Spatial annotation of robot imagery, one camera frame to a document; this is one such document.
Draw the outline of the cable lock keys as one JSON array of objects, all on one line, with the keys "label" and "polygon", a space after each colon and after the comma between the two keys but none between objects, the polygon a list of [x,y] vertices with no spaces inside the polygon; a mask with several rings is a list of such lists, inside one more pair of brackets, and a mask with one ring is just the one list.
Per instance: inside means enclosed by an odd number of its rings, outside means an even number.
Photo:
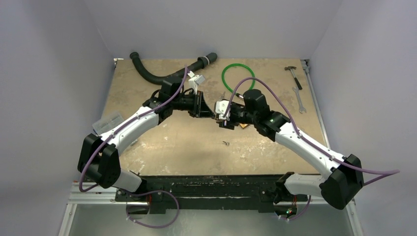
[{"label": "cable lock keys", "polygon": [[220,96],[220,101],[222,101],[222,100],[224,100],[224,99],[225,99],[225,93],[226,93],[226,92],[223,92],[223,93],[222,93],[222,95]]}]

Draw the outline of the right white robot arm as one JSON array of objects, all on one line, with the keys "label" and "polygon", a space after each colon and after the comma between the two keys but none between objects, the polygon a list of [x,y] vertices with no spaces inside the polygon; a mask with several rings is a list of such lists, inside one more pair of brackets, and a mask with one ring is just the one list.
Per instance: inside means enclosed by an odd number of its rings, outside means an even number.
[{"label": "right white robot arm", "polygon": [[308,136],[287,116],[271,110],[260,90],[249,90],[243,98],[243,105],[226,99],[215,103],[219,127],[234,129],[241,123],[251,124],[260,135],[290,149],[318,171],[318,175],[285,174],[277,182],[277,201],[288,200],[293,195],[310,195],[321,197],[330,206],[342,210],[364,187],[358,157],[344,156]]}]

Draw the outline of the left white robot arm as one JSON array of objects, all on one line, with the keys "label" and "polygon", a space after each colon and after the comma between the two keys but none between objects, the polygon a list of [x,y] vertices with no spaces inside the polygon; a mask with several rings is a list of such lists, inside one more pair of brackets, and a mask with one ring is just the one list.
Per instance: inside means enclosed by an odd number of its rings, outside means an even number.
[{"label": "left white robot arm", "polygon": [[121,168],[120,154],[145,132],[171,116],[174,110],[188,111],[194,118],[213,118],[214,112],[205,102],[204,93],[197,89],[204,80],[204,76],[195,75],[188,81],[190,88],[182,90],[185,79],[166,79],[129,119],[101,135],[87,135],[77,166],[81,178],[87,177],[103,188],[124,189],[134,201],[144,199],[147,194],[145,180]]}]

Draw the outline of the green cable lock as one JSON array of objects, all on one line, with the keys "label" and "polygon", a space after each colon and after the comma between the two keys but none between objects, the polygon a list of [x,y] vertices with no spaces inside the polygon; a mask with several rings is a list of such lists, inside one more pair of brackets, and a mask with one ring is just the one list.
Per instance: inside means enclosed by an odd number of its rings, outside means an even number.
[{"label": "green cable lock", "polygon": [[[244,78],[255,77],[254,71],[246,64],[232,63],[227,65],[221,72],[221,82],[226,91],[233,92],[235,86]],[[243,99],[243,93],[246,90],[254,88],[256,81],[246,81],[238,89],[235,96]]]}]

